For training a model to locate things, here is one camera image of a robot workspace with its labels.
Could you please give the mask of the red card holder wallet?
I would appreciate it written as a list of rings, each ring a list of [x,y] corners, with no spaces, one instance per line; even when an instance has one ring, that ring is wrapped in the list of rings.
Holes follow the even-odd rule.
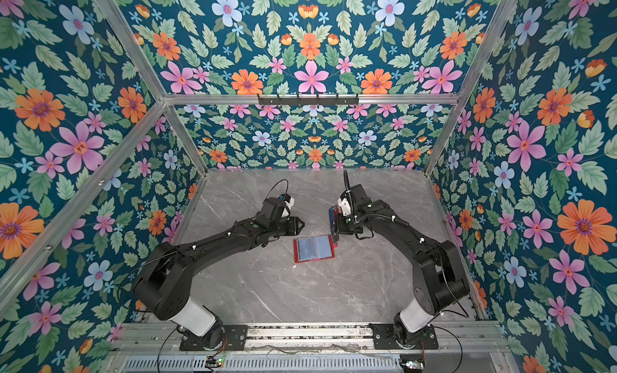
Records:
[[[296,263],[317,262],[336,257],[337,244],[331,235],[304,236],[293,241]]]

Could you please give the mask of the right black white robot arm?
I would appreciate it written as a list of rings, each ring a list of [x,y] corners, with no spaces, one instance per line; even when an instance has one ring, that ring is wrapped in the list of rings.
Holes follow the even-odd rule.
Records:
[[[383,200],[372,200],[360,184],[345,191],[330,214],[331,235],[354,236],[359,241],[379,235],[395,246],[412,265],[410,304],[395,315],[393,334],[398,344],[410,347],[448,307],[470,293],[461,251],[451,241],[437,241],[403,220]]]

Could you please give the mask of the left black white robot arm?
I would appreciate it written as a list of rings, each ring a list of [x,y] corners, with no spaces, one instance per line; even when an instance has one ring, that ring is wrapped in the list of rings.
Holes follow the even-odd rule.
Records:
[[[194,277],[238,253],[265,247],[283,236],[297,236],[305,223],[291,213],[294,199],[285,193],[268,197],[253,217],[199,241],[161,244],[141,267],[134,297],[161,321],[171,321],[206,350],[223,344],[222,321],[191,297]]]

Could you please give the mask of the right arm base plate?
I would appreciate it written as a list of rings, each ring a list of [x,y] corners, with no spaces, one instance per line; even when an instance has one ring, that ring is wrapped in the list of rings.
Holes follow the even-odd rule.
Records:
[[[437,336],[433,326],[409,333],[402,325],[370,323],[376,350],[437,350]]]

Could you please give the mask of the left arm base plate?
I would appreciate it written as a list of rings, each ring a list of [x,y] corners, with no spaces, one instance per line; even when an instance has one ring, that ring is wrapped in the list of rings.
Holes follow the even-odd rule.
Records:
[[[247,342],[248,326],[215,324],[204,336],[183,331],[180,351],[242,351]]]

